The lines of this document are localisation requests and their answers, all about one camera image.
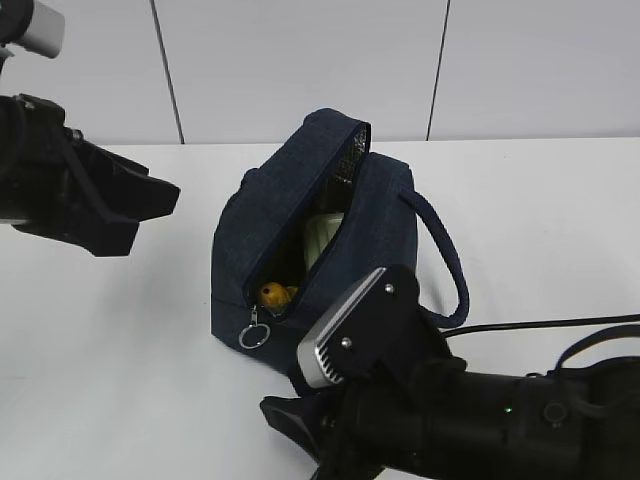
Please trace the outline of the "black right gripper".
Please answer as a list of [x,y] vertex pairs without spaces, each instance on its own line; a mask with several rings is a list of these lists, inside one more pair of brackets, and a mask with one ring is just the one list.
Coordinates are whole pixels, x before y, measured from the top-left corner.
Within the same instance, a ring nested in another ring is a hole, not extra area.
[[267,396],[259,404],[267,424],[316,462],[314,479],[375,479],[380,465],[366,457],[350,432],[351,406],[340,390],[301,398]]

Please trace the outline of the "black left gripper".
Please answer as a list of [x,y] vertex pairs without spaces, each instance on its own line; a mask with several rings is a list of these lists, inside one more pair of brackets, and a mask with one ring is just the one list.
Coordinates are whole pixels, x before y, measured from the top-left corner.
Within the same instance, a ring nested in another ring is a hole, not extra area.
[[142,222],[169,216],[178,186],[99,147],[65,111],[30,95],[9,99],[9,223],[96,257],[130,254]]

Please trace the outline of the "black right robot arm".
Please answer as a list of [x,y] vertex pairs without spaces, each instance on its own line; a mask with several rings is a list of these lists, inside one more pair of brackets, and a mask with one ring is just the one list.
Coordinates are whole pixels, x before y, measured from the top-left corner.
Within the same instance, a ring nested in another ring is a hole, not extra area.
[[411,398],[352,384],[306,398],[267,397],[270,427],[317,464],[318,479],[394,469],[429,479],[635,479],[639,362],[512,377],[454,371]]

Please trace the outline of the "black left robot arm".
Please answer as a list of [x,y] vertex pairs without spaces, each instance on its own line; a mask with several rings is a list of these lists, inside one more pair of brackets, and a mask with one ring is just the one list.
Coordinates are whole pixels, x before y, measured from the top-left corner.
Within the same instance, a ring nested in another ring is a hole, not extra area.
[[50,100],[2,97],[1,222],[95,257],[127,256],[140,224],[171,215],[180,189],[65,119]]

